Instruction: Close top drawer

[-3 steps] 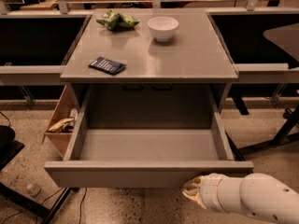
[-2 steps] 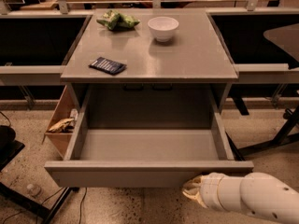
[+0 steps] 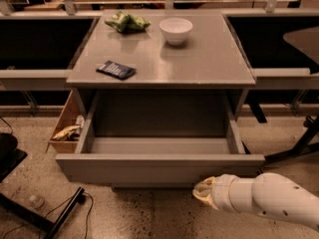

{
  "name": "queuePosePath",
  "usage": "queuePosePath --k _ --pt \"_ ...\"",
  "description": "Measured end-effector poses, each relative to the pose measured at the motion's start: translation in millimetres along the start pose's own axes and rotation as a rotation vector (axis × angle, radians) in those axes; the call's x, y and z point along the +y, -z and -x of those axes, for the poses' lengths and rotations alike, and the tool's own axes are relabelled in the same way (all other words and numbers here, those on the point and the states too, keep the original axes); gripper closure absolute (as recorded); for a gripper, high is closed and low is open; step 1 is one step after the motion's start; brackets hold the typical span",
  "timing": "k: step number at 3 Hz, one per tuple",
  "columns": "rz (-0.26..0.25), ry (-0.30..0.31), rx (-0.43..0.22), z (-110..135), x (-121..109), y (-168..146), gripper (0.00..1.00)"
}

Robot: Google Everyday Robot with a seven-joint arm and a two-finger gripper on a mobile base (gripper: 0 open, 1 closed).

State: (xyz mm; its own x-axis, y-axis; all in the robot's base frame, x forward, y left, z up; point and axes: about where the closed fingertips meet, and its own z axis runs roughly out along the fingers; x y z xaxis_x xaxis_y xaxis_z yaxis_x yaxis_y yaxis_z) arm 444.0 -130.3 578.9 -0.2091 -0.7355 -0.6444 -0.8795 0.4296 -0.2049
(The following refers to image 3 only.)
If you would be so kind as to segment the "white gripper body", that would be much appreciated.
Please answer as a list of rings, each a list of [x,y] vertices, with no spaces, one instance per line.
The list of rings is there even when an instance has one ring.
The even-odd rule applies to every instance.
[[[211,199],[218,210],[234,213],[256,213],[258,207],[253,200],[253,178],[240,178],[223,174],[215,179],[211,188]]]

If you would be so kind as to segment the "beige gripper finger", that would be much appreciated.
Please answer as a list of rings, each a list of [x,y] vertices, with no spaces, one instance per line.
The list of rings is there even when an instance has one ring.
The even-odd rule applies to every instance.
[[[199,183],[197,183],[193,190],[192,190],[192,195],[201,201],[202,203],[210,206],[210,207],[215,207],[215,203],[211,197],[211,189],[213,186],[213,183],[215,181],[215,177],[209,177]]]

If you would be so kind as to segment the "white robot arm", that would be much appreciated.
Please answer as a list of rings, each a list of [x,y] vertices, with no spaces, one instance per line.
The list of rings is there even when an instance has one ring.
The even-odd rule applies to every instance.
[[[262,173],[255,178],[213,176],[199,182],[192,194],[216,210],[249,213],[319,231],[319,198],[277,173]]]

